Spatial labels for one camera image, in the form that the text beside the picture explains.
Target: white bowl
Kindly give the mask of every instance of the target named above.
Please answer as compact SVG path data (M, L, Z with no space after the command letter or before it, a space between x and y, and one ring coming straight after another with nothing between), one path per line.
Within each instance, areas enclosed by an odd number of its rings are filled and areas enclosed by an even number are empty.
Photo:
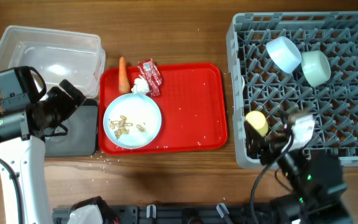
M267 53L285 73L292 73L301 63L298 47L286 37L277 37L266 44Z
M331 67L327 57L319 50L302 54L302 71L312 87L323 84L331 77Z
M127 118L127 123L133 126L126 127L129 134L122 134L119 139L116 138L115 131L117 127L111 129L110 121L120 121L120 116ZM115 145L124 149L137 149L148 145L157 137L162 123L161 111L157 104L148 96L141 94L125 94L116 98L107 107L103 116L103 129L106 136ZM136 125L140 124L146 129L140 132Z

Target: red wrapper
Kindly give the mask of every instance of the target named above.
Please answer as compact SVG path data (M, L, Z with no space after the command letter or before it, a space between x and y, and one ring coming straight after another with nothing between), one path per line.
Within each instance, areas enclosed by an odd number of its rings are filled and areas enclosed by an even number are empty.
M161 95L160 89L158 87L162 84L162 78L160 72L154 64L153 59L139 62L137 67L139 68L140 75L149 83L150 95Z

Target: gray dish rack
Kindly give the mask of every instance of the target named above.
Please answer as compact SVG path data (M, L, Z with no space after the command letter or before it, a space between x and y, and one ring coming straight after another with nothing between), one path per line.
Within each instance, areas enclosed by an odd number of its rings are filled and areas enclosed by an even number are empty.
M331 66L330 80L313 88L300 66L292 74L281 71L265 47L280 36L292 40L301 52L324 52ZM282 127L277 117L280 108L308 109L316 117L315 134L305 149L309 157L326 150L338 155L342 165L358 166L358 11L236 14L226 47L236 160L241 167L261 168L259 155L246 151L245 115L261 111L274 133Z

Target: wood grain surface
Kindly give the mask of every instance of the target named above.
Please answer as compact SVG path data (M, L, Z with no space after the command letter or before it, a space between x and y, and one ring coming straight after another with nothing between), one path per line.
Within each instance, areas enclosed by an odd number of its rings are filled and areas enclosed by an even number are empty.
M249 200L259 170L240 169L234 153L232 87L225 35L238 12L351 11L358 1L0 1L0 39L9 25L97 34L107 53L106 68L125 56L131 64L212 62L222 71L229 139L218 150L109 157L46 159L51 208L69 207L97 195L111 205L152 202L212 205ZM343 199L358 223L358 168L345 169ZM286 192L272 172L257 189L258 202ZM0 223L5 222L0 181Z

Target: clear plastic container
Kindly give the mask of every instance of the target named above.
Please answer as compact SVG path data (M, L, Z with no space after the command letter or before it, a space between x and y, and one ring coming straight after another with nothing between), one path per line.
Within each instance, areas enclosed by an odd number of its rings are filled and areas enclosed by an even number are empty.
M98 95L106 54L98 35L9 26L0 41L0 71L31 66L47 89L67 79L88 98Z

